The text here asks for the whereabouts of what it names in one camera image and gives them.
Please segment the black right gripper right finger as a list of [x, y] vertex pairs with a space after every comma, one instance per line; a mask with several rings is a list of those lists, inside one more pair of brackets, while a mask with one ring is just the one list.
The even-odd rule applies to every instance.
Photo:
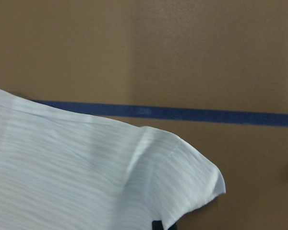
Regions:
[[177, 224], [176, 223], [174, 223], [170, 228], [169, 228], [169, 230], [177, 230], [178, 228], [177, 228]]

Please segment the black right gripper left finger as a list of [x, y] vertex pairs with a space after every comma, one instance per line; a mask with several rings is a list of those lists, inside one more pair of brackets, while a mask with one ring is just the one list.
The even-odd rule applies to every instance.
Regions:
[[163, 224], [160, 220], [152, 222], [152, 230], [163, 230]]

